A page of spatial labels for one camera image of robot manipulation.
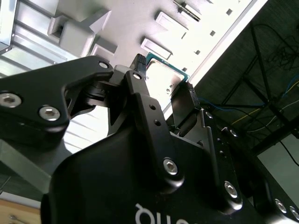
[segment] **white panel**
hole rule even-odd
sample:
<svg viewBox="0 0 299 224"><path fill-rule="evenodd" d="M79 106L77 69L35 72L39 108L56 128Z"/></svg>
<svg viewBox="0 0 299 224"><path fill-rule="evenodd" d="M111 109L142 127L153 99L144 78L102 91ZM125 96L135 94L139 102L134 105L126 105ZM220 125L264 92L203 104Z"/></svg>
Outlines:
<svg viewBox="0 0 299 224"><path fill-rule="evenodd" d="M40 69L43 67L50 66L51 64L39 59L38 57L35 57L31 54L29 54L26 51L23 51L22 49L13 47L10 51L3 54L4 57L9 58L17 63L20 63L32 70L34 69Z"/></svg>
<svg viewBox="0 0 299 224"><path fill-rule="evenodd" d="M159 55L164 59L168 59L171 55L171 52L167 51L166 49L160 47L153 41L150 41L149 39L145 38L144 41L141 44L141 48L145 49L148 52L151 52L155 55Z"/></svg>
<svg viewBox="0 0 299 224"><path fill-rule="evenodd" d="M36 209L40 209L41 208L41 203L35 200L31 200L29 198L25 198L25 197L21 197L18 195L13 195L13 194L9 194L7 192L3 192L0 195L0 199L5 200L5 201L9 201L9 202L14 202L17 204L22 204L31 208L36 208Z"/></svg>
<svg viewBox="0 0 299 224"><path fill-rule="evenodd" d="M23 73L25 70L15 67L5 61L0 60L0 73L11 76L19 73Z"/></svg>
<svg viewBox="0 0 299 224"><path fill-rule="evenodd" d="M164 12L159 13L158 17L156 18L156 22L168 31L178 34L180 38L182 38L188 31L187 28L176 22Z"/></svg>

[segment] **metal frame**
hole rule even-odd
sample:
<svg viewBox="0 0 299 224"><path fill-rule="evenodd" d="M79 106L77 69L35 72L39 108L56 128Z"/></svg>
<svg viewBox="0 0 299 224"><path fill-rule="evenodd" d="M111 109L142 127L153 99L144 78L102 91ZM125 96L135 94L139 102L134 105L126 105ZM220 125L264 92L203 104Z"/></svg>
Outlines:
<svg viewBox="0 0 299 224"><path fill-rule="evenodd" d="M14 27L17 0L1 1L0 5L0 55L8 52Z"/></svg>
<svg viewBox="0 0 299 224"><path fill-rule="evenodd" d="M299 125L299 117L293 119L292 121L289 121L279 111L279 109L274 106L275 101L271 95L271 90L269 88L269 83L267 80L266 71L265 71L264 64L263 64L263 58L262 58L262 55L260 52L260 48L259 48L258 41L256 38L256 33L254 31L254 25L252 22L250 23L250 29L251 29L251 35L252 35L252 39L254 42L255 50L256 50L256 55L253 57L253 59L251 60L251 62L248 65L248 67L243 72L242 76L239 78L239 80L236 82L236 84L233 86L233 88L229 91L229 93L224 98L222 103L214 104L214 105L219 106L219 107L233 107L233 108L260 108L261 110L255 116L253 116L252 119L257 119L257 117L264 111L264 109L268 108L280 120L281 124L283 124L284 126L280 127L278 130L271 133L269 136L264 138L258 145L256 145L253 148L253 152L258 155L258 154L262 153L263 151L265 151L266 149L268 149L270 146L279 142L285 136L289 135L289 133L292 133L295 137L299 137L299 132L296 130L297 126ZM257 87L254 84L252 84L252 82L247 77L245 77L246 75L248 75L250 73L250 71L252 70L252 68L254 67L256 62L259 63L259 66L261 69L267 97L264 96L257 89ZM239 86L243 82L263 101L264 105L254 106L254 105L228 105L227 104L229 99L233 96L233 94L236 92L236 90L239 88Z"/></svg>

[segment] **black cable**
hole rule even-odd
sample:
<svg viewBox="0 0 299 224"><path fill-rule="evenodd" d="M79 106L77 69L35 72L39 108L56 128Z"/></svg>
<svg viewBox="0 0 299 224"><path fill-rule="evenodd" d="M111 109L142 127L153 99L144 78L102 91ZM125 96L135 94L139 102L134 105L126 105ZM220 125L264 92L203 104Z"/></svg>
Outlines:
<svg viewBox="0 0 299 224"><path fill-rule="evenodd" d="M271 63L278 63L279 67L282 68L283 70L292 70L295 68L299 67L299 64L294 66L296 59L299 58L299 42L295 39L294 36L288 36L285 39L271 26L267 25L267 24L256 24L254 27L257 26L265 26L269 29L271 29L271 31L273 31L278 37L279 39L282 41L278 46L277 49L271 53L268 57L267 62ZM294 46L292 43L288 43L286 40L287 39L292 39L292 41L294 42Z"/></svg>
<svg viewBox="0 0 299 224"><path fill-rule="evenodd" d="M263 125L270 133L273 133L265 124L263 124L261 121L259 121L255 117L251 116L250 114L246 113L245 111L237 109L237 108L231 108L231 109L234 109L234 110L237 110L237 111L240 111L242 113L247 114L249 117L251 117L252 119L256 120L258 123L260 123L261 125ZM284 143L282 143L282 141L279 141L279 142L285 148L286 152L289 154L289 156L293 160L293 162L299 167L299 164L296 162L296 160L294 159L294 157L292 156L292 154L290 153L290 151L287 149L287 147L284 145Z"/></svg>
<svg viewBox="0 0 299 224"><path fill-rule="evenodd" d="M285 148L286 152L289 154L290 158L293 160L293 162L299 166L299 164L295 161L295 159L293 158L292 154L290 153L290 151L287 149L287 147L284 145L284 143L282 143L282 141L279 141L280 144Z"/></svg>

